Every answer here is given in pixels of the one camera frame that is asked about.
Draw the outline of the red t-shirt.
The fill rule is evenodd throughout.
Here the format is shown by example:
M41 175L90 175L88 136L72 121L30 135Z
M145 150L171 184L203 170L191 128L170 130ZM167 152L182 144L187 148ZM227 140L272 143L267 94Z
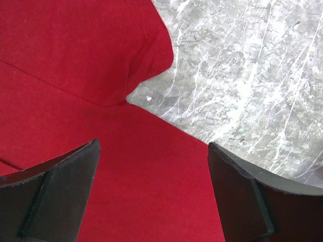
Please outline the red t-shirt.
M78 241L223 241L207 145L126 100L173 59L151 1L1 1L1 174L98 139Z

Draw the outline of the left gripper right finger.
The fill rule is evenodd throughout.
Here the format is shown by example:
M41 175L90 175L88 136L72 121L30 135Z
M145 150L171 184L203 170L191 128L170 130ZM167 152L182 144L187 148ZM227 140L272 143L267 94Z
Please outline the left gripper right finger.
M216 143L208 165L226 241L322 241L322 189L276 175Z

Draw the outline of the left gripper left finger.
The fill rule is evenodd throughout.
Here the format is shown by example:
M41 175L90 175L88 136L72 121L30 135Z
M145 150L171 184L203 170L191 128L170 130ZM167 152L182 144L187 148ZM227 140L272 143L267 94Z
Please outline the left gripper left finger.
M94 139L1 176L1 241L76 241L99 157Z

